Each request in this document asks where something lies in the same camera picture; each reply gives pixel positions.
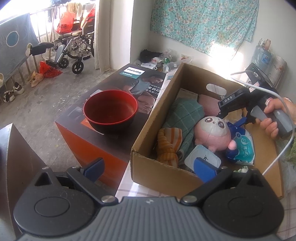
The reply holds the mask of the person's right hand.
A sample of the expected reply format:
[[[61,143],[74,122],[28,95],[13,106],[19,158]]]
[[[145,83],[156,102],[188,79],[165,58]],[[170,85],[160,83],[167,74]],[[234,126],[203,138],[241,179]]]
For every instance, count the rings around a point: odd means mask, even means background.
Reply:
[[[288,98],[283,98],[285,105],[293,120],[293,127],[295,127],[295,103]],[[256,119],[256,122],[271,138],[288,139],[292,135],[292,127],[288,119],[287,109],[282,101],[278,98],[269,98],[265,101],[265,108],[263,113],[266,117]]]

